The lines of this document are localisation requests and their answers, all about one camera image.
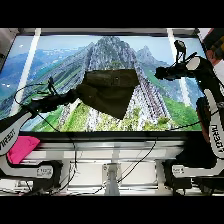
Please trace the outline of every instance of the white light strip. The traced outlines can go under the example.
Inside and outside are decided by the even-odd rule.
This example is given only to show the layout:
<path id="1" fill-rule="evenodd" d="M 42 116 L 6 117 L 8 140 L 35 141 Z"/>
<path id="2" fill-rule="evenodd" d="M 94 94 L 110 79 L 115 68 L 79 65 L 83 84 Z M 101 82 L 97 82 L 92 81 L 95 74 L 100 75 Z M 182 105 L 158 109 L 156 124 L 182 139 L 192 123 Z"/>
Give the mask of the white light strip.
<path id="1" fill-rule="evenodd" d="M 172 51 L 173 60 L 175 62 L 176 61 L 177 50 L 176 50 L 176 47 L 174 45 L 175 39 L 174 39 L 174 36 L 173 36 L 172 28 L 167 28 L 167 34 L 168 34 L 168 38 L 169 38 L 169 42 L 170 42 L 170 48 L 171 48 L 171 51 Z M 190 98 L 188 97 L 188 90 L 187 90 L 187 87 L 186 87 L 187 84 L 186 84 L 185 78 L 181 78 L 179 80 L 179 83 L 180 83 L 180 88 L 181 88 L 184 104 L 185 104 L 185 106 L 190 106 L 191 101 L 190 101 Z"/>
<path id="2" fill-rule="evenodd" d="M 40 34 L 41 34 L 41 28 L 36 28 L 35 35 L 34 35 L 33 40 L 31 42 L 30 50 L 29 50 L 29 53 L 28 53 L 28 56 L 27 56 L 27 59 L 26 59 L 26 63 L 25 63 L 24 68 L 23 68 L 22 76 L 20 78 L 20 82 L 19 82 L 19 86 L 17 88 L 17 91 L 19 89 L 23 88 L 26 85 L 27 78 L 28 78 L 29 71 L 30 71 L 30 67 L 32 65 L 33 58 L 34 58 L 34 55 L 35 55 L 35 52 L 36 52 L 37 43 L 38 43 L 38 40 L 40 38 Z M 22 100 L 23 92 L 24 92 L 24 89 L 19 91 L 16 95 L 16 100 L 19 103 Z M 12 115 L 16 114 L 18 112 L 18 110 L 19 110 L 19 104 L 17 104 L 15 101 L 13 101 L 9 116 L 12 116 Z"/>

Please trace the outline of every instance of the folded fabric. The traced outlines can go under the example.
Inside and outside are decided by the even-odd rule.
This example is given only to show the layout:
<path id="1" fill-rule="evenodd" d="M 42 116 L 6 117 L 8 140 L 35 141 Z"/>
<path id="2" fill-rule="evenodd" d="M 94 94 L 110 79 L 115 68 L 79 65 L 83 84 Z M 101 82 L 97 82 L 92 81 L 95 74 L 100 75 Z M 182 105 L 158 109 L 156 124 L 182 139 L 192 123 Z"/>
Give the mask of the folded fabric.
<path id="1" fill-rule="evenodd" d="M 19 136 L 16 143 L 7 153 L 8 159 L 13 164 L 19 164 L 33 149 L 39 144 L 40 140 L 31 136 Z"/>

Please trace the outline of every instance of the large monitor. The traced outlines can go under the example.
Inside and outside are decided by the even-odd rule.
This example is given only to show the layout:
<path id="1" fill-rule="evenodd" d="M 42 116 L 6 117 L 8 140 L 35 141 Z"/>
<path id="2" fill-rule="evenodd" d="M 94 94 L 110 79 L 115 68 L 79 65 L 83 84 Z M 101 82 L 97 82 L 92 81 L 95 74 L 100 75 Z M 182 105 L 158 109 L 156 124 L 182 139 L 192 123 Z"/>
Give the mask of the large monitor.
<path id="1" fill-rule="evenodd" d="M 47 83 L 53 77 L 58 93 L 67 92 L 82 82 L 85 71 L 135 69 L 140 85 L 132 95 L 123 120 L 103 114 L 77 100 L 42 116 L 61 132 L 95 131 L 164 131 L 198 120 L 196 101 L 203 97 L 196 80 L 158 80 L 159 66 L 174 63 L 168 37 L 50 35 L 40 36 L 28 77 L 22 77 L 33 36 L 16 37 L 0 73 L 0 119 L 12 114 L 13 96 L 19 86 Z M 184 41 L 187 56 L 193 52 L 205 57 L 197 38 L 175 38 Z M 33 86 L 23 92 L 23 104 L 47 86 Z M 182 131 L 201 130 L 200 125 Z M 26 122 L 22 131 L 54 132 L 41 117 Z"/>

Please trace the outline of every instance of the dark brown cloth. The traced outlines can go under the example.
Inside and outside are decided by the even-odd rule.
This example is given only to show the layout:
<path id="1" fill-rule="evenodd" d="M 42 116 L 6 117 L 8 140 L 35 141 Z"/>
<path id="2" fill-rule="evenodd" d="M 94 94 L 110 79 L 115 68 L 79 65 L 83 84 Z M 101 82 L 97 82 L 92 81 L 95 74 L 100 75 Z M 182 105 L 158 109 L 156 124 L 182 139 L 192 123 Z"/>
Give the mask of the dark brown cloth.
<path id="1" fill-rule="evenodd" d="M 86 105 L 123 119 L 135 87 L 139 85 L 134 69 L 87 71 L 76 87 Z"/>

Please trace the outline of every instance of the pink fabric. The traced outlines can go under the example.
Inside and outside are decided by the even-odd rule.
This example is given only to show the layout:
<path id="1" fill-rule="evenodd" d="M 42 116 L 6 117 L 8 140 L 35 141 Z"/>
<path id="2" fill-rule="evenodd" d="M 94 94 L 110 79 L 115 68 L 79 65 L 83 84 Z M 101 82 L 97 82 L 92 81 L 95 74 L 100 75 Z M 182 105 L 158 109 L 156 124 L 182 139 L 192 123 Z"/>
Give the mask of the pink fabric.
<path id="1" fill-rule="evenodd" d="M 31 136 L 19 136 L 16 143 L 7 153 L 8 159 L 13 164 L 19 164 L 33 149 L 40 140 Z"/>

